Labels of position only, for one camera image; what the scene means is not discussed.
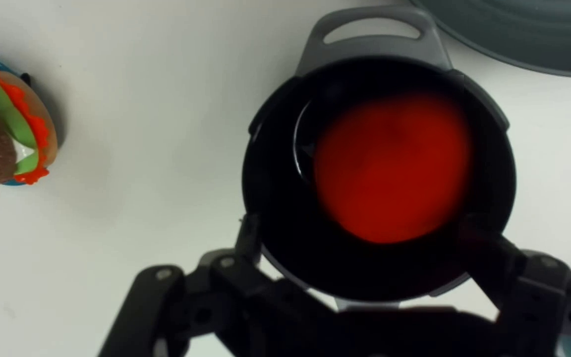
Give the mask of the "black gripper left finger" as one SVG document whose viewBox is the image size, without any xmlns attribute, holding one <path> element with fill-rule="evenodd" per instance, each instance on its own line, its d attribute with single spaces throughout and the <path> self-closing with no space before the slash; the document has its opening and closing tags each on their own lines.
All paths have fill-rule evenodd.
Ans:
<svg viewBox="0 0 571 357">
<path fill-rule="evenodd" d="M 216 335 L 234 357 L 339 357 L 331 309 L 259 267 L 259 218 L 246 214 L 232 248 L 178 265 L 140 269 L 97 357 L 186 357 L 190 341 Z"/>
</svg>

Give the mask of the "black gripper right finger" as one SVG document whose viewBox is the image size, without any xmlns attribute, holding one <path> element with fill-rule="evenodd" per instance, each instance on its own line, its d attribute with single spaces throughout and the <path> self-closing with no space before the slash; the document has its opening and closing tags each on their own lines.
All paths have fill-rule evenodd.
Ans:
<svg viewBox="0 0 571 357">
<path fill-rule="evenodd" d="M 464 269 L 497 307 L 499 357 L 571 357 L 571 267 L 519 250 L 474 218 L 460 222 Z"/>
</svg>

